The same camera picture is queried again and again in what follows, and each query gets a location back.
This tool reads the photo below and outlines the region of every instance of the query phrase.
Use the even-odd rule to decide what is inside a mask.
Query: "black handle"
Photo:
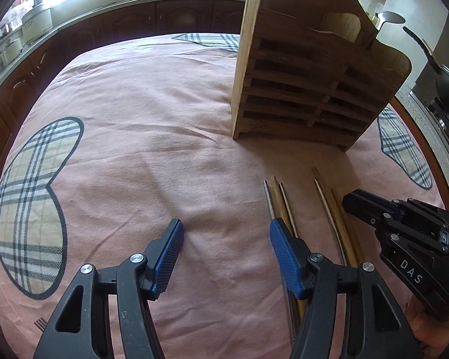
[[[432,54],[429,52],[429,50],[427,49],[424,42],[413,31],[411,31],[406,26],[403,26],[403,30],[406,34],[408,34],[412,39],[415,40],[415,42],[420,46],[420,48],[422,48],[422,51],[424,51],[424,54],[426,55],[426,58],[429,61],[429,64],[431,65],[432,70],[434,70],[437,74],[441,74],[442,73],[441,67],[436,62],[436,60],[434,59]]]

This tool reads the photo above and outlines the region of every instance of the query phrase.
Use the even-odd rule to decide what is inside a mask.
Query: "cloth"
[[[283,182],[298,233],[313,252],[335,263],[338,249],[313,165],[341,196],[362,188],[389,200],[412,197],[442,207],[434,183],[429,190],[420,187],[381,151],[377,122],[346,153],[313,142],[232,140],[236,53],[221,43],[204,46],[195,36],[188,37],[192,42],[184,37],[132,40],[78,56],[20,129],[0,183],[0,241],[16,234],[8,237],[13,250],[0,245],[0,322],[20,359],[32,358],[41,336],[37,321],[49,319],[83,264],[120,264],[143,251],[171,218],[184,223],[184,246],[168,289],[150,303],[165,356],[287,358],[291,347],[263,180],[276,175]],[[63,120],[79,139],[51,133]],[[38,144],[40,137],[56,140]],[[48,150],[59,142],[66,147],[57,148],[49,162]],[[31,155],[31,147],[48,149]],[[33,164],[38,158],[48,162],[46,168],[15,169],[17,161]],[[10,185],[11,176],[25,194]],[[22,200],[3,205],[7,192],[9,199]],[[2,216],[4,209],[15,219]],[[379,260],[374,230],[352,217],[351,222],[366,260],[404,308],[410,292]],[[42,271],[41,260],[56,261],[49,255],[32,258],[33,246],[61,246],[62,259],[47,277],[28,284],[31,272]],[[111,297],[120,359],[115,303]],[[343,309],[338,313],[332,358],[339,355],[343,331]]]

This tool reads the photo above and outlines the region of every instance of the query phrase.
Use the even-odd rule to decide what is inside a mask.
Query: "wooden utensil holder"
[[[375,35],[357,0],[247,0],[233,138],[261,133],[349,149],[411,69],[377,40],[365,50]]]

